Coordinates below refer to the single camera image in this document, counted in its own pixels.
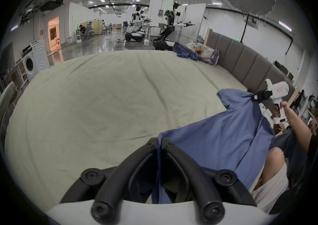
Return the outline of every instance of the mattress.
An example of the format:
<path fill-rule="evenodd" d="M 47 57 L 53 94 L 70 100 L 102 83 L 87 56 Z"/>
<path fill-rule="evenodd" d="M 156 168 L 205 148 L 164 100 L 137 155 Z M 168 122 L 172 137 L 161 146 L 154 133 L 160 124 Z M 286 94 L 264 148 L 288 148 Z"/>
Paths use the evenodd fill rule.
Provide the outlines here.
<path fill-rule="evenodd" d="M 44 69 L 10 118 L 5 156 L 18 186 L 42 211 L 87 168 L 117 166 L 160 132 L 225 110 L 223 88 L 246 88 L 220 66 L 174 52 L 124 50 Z"/>

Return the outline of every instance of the washing machine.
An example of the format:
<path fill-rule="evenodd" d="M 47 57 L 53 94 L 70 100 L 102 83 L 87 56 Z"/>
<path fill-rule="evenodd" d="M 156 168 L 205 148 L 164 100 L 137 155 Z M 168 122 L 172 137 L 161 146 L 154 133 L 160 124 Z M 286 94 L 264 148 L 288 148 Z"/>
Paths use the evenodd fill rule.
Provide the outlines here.
<path fill-rule="evenodd" d="M 29 82 L 36 74 L 45 68 L 49 68 L 49 60 L 45 49 L 44 41 L 36 41 L 26 48 L 22 54 L 22 63 Z"/>

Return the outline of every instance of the doorway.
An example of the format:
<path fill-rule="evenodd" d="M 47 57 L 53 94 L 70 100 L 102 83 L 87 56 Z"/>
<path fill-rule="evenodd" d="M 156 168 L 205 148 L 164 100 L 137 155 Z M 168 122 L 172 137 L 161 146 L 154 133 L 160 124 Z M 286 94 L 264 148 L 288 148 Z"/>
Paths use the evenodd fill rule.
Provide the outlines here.
<path fill-rule="evenodd" d="M 59 17 L 55 17 L 47 22 L 48 35 L 49 35 L 49 45 L 50 51 L 54 52 L 61 48 L 61 41 L 59 38 L 59 27 L 58 27 Z"/>

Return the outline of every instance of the reflective floor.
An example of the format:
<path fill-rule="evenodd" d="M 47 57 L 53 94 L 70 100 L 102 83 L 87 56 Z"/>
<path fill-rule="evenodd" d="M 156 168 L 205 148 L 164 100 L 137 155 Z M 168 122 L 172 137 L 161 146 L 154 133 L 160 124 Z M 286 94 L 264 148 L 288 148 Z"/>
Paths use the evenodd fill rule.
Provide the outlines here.
<path fill-rule="evenodd" d="M 97 53 L 105 53 L 117 50 L 152 50 L 152 45 L 145 46 L 143 42 L 122 42 L 117 43 L 116 39 L 125 34 L 112 33 L 100 36 L 93 36 L 83 40 L 81 43 L 62 48 L 48 56 L 50 65 L 64 62 L 80 56 L 87 56 Z"/>

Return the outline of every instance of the gray headboard panel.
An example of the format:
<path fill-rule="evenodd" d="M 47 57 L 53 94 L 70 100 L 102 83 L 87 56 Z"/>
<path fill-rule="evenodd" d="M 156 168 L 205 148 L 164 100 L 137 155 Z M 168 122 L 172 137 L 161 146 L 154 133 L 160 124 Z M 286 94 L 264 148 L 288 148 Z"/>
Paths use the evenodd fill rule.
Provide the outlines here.
<path fill-rule="evenodd" d="M 289 85 L 288 95 L 283 97 L 283 100 L 288 101 L 294 93 L 292 82 L 275 65 L 244 44 L 212 31 L 208 32 L 205 44 L 210 48 L 219 49 L 218 64 L 251 92 L 265 90 L 265 79 L 269 78 L 273 84 L 286 81 Z M 271 101 L 265 101 L 264 104 L 272 109 Z"/>

